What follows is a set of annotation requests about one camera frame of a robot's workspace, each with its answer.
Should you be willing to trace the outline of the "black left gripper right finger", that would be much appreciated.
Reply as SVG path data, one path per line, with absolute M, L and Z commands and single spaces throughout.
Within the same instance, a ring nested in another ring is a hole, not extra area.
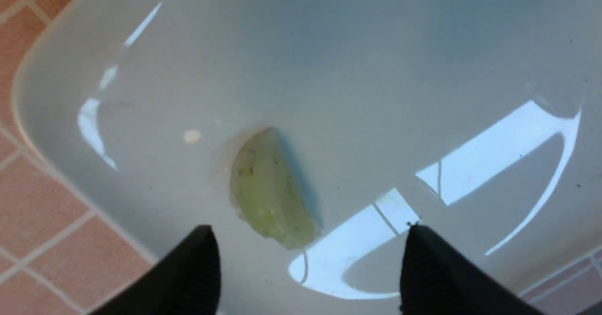
M 430 227 L 413 224 L 400 275 L 403 315 L 539 315 Z

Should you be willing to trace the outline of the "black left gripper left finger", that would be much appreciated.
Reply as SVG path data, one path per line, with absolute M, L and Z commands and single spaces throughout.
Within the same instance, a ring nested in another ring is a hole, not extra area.
M 135 283 L 93 315 L 216 315 L 222 275 L 219 245 L 199 225 Z

